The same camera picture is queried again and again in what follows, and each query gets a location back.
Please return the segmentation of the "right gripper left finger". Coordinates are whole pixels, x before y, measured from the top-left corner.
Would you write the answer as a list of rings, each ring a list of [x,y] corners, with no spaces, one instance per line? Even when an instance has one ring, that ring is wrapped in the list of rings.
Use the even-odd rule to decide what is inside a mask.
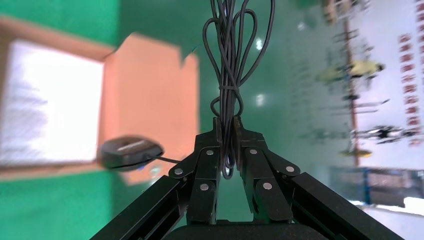
[[[190,240],[201,235],[190,224],[215,222],[219,183],[220,121],[196,136],[194,151],[107,223],[94,240]],[[185,216],[187,224],[175,226]]]

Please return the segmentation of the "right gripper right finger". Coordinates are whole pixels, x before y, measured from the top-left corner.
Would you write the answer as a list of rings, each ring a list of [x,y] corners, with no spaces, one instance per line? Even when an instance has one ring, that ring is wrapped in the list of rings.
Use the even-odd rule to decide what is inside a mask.
[[[260,240],[397,240],[399,235],[294,163],[233,118],[237,169],[253,213],[247,236]]]

